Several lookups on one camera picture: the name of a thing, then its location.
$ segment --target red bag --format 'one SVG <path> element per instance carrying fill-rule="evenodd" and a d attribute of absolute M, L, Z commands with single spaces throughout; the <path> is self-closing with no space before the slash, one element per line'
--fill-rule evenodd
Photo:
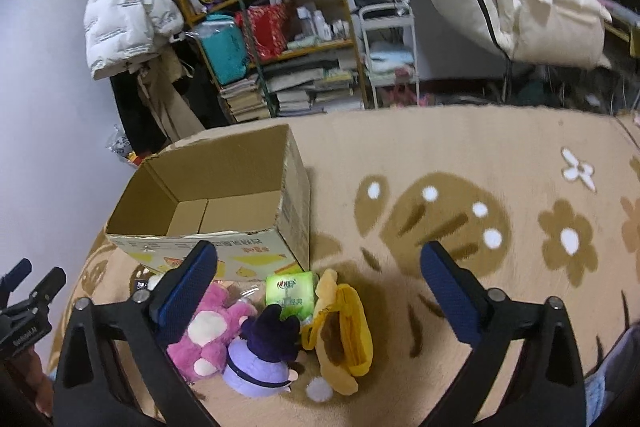
<path fill-rule="evenodd" d="M 258 51 L 260 60 L 275 58 L 287 49 L 287 39 L 284 35 L 287 9 L 284 4 L 251 6 L 248 12 L 251 30 L 254 33 L 255 48 Z M 255 62 L 255 57 L 252 55 L 251 45 L 249 44 L 248 31 L 244 27 L 244 20 L 240 12 L 236 13 L 236 24 L 242 28 L 247 54 Z"/>

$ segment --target white puffer jacket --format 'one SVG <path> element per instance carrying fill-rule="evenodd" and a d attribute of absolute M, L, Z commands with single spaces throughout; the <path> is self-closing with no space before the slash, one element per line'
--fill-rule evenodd
<path fill-rule="evenodd" d="M 158 54 L 184 20 L 172 0 L 89 0 L 86 61 L 94 80 L 133 70 Z"/>

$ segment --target green tissue pack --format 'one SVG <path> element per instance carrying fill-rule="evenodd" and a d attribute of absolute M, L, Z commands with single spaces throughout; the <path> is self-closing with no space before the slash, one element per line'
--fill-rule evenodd
<path fill-rule="evenodd" d="M 282 319 L 295 315 L 305 321 L 314 314 L 316 284 L 318 276 L 313 272 L 270 275 L 266 282 L 266 304 L 282 306 Z"/>

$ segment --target open cardboard box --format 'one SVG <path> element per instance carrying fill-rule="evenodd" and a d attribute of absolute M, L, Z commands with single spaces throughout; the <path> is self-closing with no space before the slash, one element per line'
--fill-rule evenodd
<path fill-rule="evenodd" d="M 109 239 L 149 269 L 179 266 L 201 239 L 217 280 L 309 268 L 310 186 L 288 125 L 202 140 L 146 159 L 109 222 Z"/>

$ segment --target dark purple plush hair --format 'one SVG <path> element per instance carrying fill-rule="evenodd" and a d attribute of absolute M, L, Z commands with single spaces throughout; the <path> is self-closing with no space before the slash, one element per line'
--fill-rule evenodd
<path fill-rule="evenodd" d="M 241 336 L 249 351 L 265 362 L 293 362 L 298 355 L 300 320 L 291 316 L 281 321 L 280 313 L 280 305 L 270 304 L 242 323 Z"/>

